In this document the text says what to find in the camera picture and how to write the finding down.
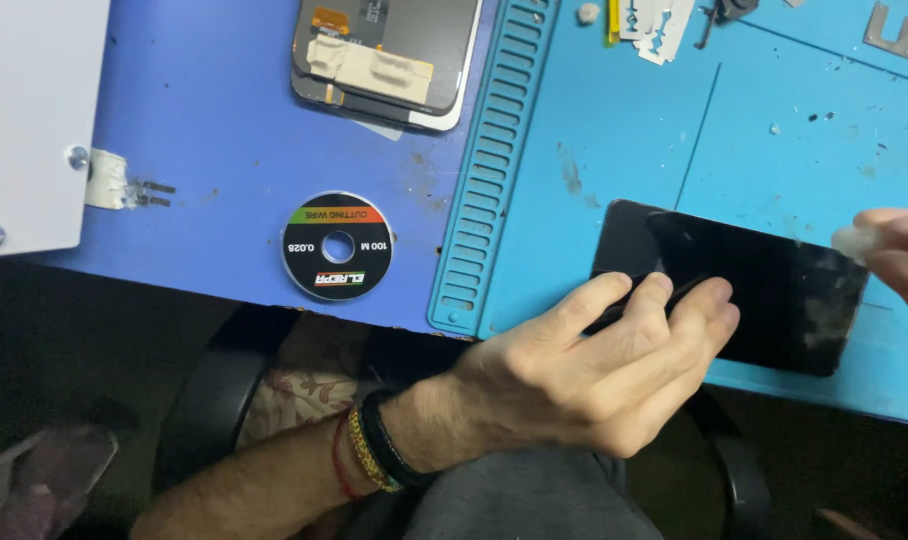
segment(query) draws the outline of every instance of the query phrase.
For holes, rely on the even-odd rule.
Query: man's right hand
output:
[[[652,441],[700,387],[740,313],[728,302],[730,284],[712,278],[668,319],[673,286],[655,273],[634,291],[620,321],[581,335],[630,288],[624,274],[597,276],[543,315],[472,347],[451,372],[424,381],[440,385],[439,395],[457,396],[456,438],[483,446],[466,457],[558,443],[627,458]]]
[[[865,210],[854,217],[854,225],[878,228],[880,240],[866,256],[868,268],[908,305],[908,208]]]

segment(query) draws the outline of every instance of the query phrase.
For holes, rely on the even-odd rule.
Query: black chair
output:
[[[152,487],[161,493],[229,456],[247,408],[280,344],[299,318],[296,310],[245,304],[221,327],[181,387],[164,423],[154,462]],[[470,343],[376,328],[364,352],[366,363],[406,357],[404,373],[417,380],[439,373]],[[435,359],[431,365],[424,358]],[[416,373],[410,366],[416,365]],[[390,368],[381,367],[384,374]],[[713,449],[725,477],[726,517],[723,538],[769,538],[771,494],[757,458],[716,401],[700,390],[684,405]]]

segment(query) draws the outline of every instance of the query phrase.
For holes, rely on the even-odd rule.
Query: floor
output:
[[[111,400],[129,417],[85,519],[129,524],[148,502],[160,423],[236,304],[0,260],[0,450]],[[723,389],[711,392],[758,451],[780,537],[834,538],[813,511],[908,532],[908,425]],[[629,488],[669,540],[718,537],[723,484],[678,414],[628,460]]]

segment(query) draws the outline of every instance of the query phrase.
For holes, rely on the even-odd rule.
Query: phone display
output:
[[[719,358],[820,377],[837,370],[868,282],[867,269],[830,248],[639,202],[612,202],[591,276],[624,272],[638,285],[655,271],[674,282],[668,311],[709,278],[731,283],[741,322]],[[628,298],[587,333],[620,319]]]

